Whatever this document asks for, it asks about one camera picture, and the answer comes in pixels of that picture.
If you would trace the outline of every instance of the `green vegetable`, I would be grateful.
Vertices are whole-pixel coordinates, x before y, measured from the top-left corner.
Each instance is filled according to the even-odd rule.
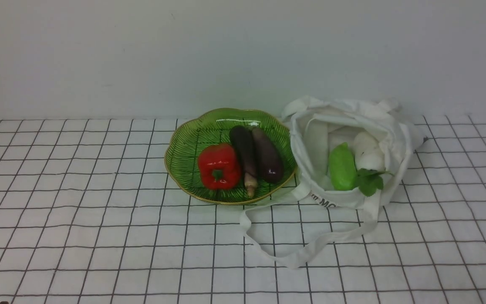
[[[355,179],[356,187],[365,196],[372,196],[376,193],[376,189],[383,189],[383,179],[380,175],[391,174],[389,171],[376,171],[369,169],[359,169]]]
[[[357,170],[347,142],[339,144],[329,154],[329,175],[335,190],[348,191],[356,187]]]

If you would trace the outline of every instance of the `white radish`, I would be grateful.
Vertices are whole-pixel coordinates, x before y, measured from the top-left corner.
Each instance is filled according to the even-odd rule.
[[[368,169],[384,171],[384,154],[380,150],[378,141],[366,131],[360,132],[354,138],[354,158],[355,167],[359,169]]]

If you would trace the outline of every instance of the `white tablecloth with black grid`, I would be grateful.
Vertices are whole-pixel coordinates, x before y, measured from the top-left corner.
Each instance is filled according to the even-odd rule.
[[[486,115],[413,119],[431,140],[376,230],[297,270],[245,243],[243,206],[200,202],[168,177],[185,120],[0,121],[0,301],[486,304]],[[259,216],[278,255],[359,223],[315,204]]]

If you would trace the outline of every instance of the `white tote bag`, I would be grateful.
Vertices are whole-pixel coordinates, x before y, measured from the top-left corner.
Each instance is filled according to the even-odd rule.
[[[324,102],[308,96],[288,104],[282,112],[282,119],[290,118],[291,147],[299,167],[299,185],[268,204],[243,211],[240,225],[254,248],[281,265],[297,268],[311,261],[329,243],[352,239],[372,231],[378,223],[380,207],[390,202],[407,170],[413,151],[424,142],[419,129],[396,112],[398,107],[398,103],[391,100],[378,103],[361,100]],[[343,142],[348,142],[351,147],[354,137],[361,131],[366,131],[378,141],[379,161],[384,169],[393,173],[393,176],[382,175],[383,189],[377,190],[370,197],[363,195],[358,188],[335,191],[327,172],[328,156],[332,148]],[[247,214],[270,212],[263,209],[300,200],[312,200],[326,208],[342,206],[359,209],[363,223],[350,231],[324,233],[307,246],[286,256],[268,254],[248,234],[252,222]]]

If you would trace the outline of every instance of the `green leaf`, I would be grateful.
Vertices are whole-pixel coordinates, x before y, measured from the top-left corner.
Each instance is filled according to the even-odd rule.
[[[378,173],[376,170],[369,170],[369,169],[359,169],[357,171],[357,175],[361,177],[369,176],[369,175],[374,175]]]
[[[376,193],[376,187],[370,182],[365,182],[359,185],[359,190],[365,196],[372,196]]]
[[[382,190],[383,189],[383,179],[382,179],[382,177],[381,176],[374,177],[373,185],[376,188]]]

